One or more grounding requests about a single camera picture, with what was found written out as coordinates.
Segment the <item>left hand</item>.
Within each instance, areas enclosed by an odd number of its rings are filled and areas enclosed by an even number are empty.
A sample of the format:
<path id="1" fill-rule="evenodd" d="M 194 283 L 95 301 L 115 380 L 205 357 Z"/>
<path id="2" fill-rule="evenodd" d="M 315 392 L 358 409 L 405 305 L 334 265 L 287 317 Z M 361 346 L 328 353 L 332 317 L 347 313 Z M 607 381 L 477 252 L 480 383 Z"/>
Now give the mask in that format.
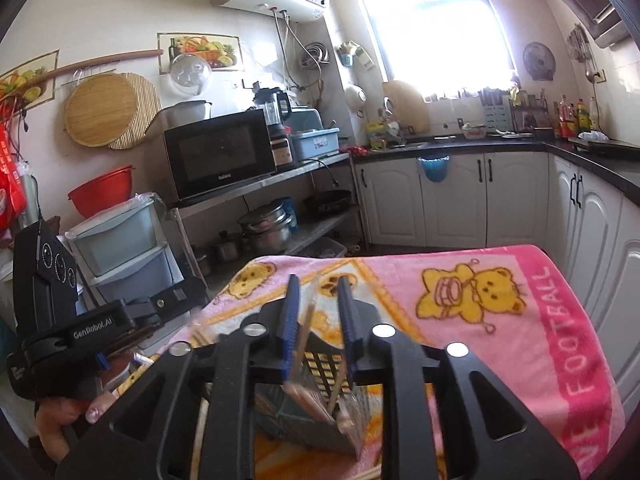
<path id="1" fill-rule="evenodd" d="M 66 428 L 78 420 L 88 422 L 89 425 L 95 424 L 119 398 L 119 393 L 111 391 L 107 386 L 114 385 L 122 376 L 127 375 L 132 363 L 139 365 L 142 370 L 147 370 L 155 361 L 139 353 L 121 353 L 111 359 L 107 369 L 96 376 L 94 382 L 101 387 L 101 392 L 91 401 L 47 398 L 39 402 L 35 414 L 38 437 L 44 452 L 55 465 L 64 460 L 72 447 L 66 437 Z"/>

